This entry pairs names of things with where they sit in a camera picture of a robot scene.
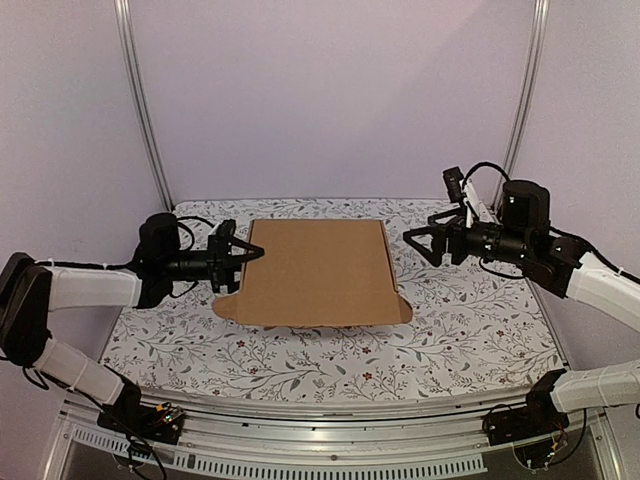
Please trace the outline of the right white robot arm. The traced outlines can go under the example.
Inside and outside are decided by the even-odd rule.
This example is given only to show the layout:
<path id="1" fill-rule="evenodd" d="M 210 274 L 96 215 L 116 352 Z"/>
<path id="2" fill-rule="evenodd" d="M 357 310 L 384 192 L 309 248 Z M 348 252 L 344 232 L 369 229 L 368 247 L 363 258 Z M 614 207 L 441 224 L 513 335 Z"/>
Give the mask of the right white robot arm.
<path id="1" fill-rule="evenodd" d="M 549 293 L 607 314 L 632 329 L 639 327 L 639 280 L 613 266 L 588 241 L 553 227 L 549 191 L 528 180 L 502 186 L 499 221 L 479 219 L 466 180 L 446 180 L 457 208 L 431 216 L 424 227 L 404 232 L 404 241 L 434 267 L 445 255 L 454 265 L 473 256 L 517 267 L 521 275 Z M 639 363 L 545 374 L 526 395 L 528 406 L 517 427 L 537 436 L 556 413 L 638 404 Z"/>

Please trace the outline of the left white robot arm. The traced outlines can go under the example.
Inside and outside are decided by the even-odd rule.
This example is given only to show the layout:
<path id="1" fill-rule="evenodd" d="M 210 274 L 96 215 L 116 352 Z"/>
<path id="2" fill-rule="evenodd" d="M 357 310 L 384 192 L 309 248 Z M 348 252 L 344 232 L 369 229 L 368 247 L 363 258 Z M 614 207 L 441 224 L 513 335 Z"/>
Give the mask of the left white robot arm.
<path id="1" fill-rule="evenodd" d="M 172 296 L 177 282 L 210 283 L 214 292 L 234 293 L 241 267 L 261 258 L 263 248 L 235 235 L 236 223 L 214 224 L 206 247 L 181 244 L 190 230 L 183 217 L 158 213 L 139 229 L 132 259 L 122 265 L 37 261 L 11 255 L 1 272 L 1 351 L 6 360 L 50 377 L 65 388 L 108 405 L 111 419 L 128 434 L 148 426 L 136 401 L 139 388 L 81 351 L 55 339 L 50 313 L 85 307 L 151 309 Z"/>

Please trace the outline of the brown cardboard box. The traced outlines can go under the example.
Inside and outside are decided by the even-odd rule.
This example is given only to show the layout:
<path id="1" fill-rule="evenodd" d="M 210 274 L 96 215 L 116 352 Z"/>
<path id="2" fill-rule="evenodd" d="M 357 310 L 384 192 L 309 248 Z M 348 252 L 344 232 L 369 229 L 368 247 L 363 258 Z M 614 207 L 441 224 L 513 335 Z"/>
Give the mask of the brown cardboard box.
<path id="1" fill-rule="evenodd" d="M 394 326 L 411 321 L 384 224 L 373 219 L 260 219 L 249 229 L 261 258 L 214 313 L 260 327 Z"/>

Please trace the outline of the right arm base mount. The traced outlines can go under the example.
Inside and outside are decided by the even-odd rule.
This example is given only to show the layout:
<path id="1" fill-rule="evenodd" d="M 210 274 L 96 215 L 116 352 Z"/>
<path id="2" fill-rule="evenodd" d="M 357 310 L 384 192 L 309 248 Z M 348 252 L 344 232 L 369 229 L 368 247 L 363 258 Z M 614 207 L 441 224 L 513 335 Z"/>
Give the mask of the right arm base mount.
<path id="1" fill-rule="evenodd" d="M 523 406 L 492 407 L 482 419 L 482 430 L 489 444 L 496 446 L 545 436 L 541 442 L 516 447 L 513 453 L 529 470 L 549 467 L 569 426 L 568 415 L 560 412 L 551 400 L 555 382 L 566 372 L 566 369 L 547 372 L 526 394 Z"/>

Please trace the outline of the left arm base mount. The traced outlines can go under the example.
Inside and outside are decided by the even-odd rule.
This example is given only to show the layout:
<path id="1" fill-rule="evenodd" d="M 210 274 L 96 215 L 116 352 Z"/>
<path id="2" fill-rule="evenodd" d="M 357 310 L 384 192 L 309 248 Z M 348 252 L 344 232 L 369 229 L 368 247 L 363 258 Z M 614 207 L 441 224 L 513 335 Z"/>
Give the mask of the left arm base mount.
<path id="1" fill-rule="evenodd" d="M 185 411 L 171 402 L 146 406 L 138 385 L 127 381 L 112 405 L 102 405 L 97 424 L 123 434 L 137 434 L 145 440 L 177 445 Z"/>

